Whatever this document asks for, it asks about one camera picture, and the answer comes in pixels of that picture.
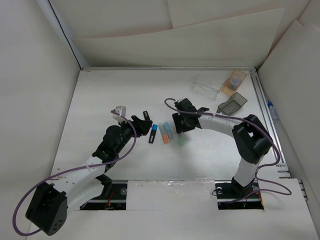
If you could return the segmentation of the clear spray bottle blue cap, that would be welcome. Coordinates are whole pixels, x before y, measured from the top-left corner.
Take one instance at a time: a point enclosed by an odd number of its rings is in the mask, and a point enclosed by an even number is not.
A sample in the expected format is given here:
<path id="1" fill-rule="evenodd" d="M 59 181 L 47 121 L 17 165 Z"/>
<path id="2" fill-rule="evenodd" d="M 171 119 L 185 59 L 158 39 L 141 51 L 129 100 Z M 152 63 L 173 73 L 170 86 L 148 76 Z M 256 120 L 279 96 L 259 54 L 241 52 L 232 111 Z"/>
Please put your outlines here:
<path id="1" fill-rule="evenodd" d="M 273 103 L 270 100 L 267 101 L 267 106 L 268 106 L 268 109 L 269 109 L 269 113 L 270 113 L 271 119 L 273 121 L 277 121 L 279 119 L 279 116 L 278 116 L 278 113 L 276 111 L 276 108 L 274 107 Z"/>

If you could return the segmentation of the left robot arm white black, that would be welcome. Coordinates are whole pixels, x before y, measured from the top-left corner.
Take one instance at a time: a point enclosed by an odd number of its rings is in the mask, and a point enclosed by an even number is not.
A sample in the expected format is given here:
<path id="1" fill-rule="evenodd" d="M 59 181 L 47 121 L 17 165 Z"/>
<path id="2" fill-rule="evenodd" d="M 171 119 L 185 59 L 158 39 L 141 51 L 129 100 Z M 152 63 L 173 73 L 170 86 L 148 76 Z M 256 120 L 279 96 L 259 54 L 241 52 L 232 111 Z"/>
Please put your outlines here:
<path id="1" fill-rule="evenodd" d="M 143 112 L 143 119 L 133 115 L 131 120 L 120 107 L 112 113 L 118 124 L 106 129 L 102 142 L 83 165 L 65 170 L 59 180 L 47 179 L 35 187 L 25 216 L 39 231 L 52 236 L 70 213 L 95 197 L 107 198 L 112 180 L 105 173 L 121 159 L 120 152 L 126 144 L 146 136 L 153 125 L 147 111 Z"/>

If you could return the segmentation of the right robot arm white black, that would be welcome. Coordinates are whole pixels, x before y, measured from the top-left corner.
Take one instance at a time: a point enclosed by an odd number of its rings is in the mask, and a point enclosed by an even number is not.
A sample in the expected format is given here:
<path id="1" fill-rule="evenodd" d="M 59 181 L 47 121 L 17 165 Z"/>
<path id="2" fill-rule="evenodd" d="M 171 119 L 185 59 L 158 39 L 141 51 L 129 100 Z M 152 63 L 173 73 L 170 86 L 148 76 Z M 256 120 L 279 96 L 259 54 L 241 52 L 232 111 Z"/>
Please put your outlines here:
<path id="1" fill-rule="evenodd" d="M 260 162 L 273 146 L 273 140 L 259 118 L 253 114 L 238 118 L 211 113 L 206 107 L 197 109 L 188 98 L 176 100 L 174 109 L 176 113 L 172 118 L 177 134 L 199 128 L 234 139 L 241 159 L 231 179 L 231 191 L 236 198 L 248 195 Z"/>

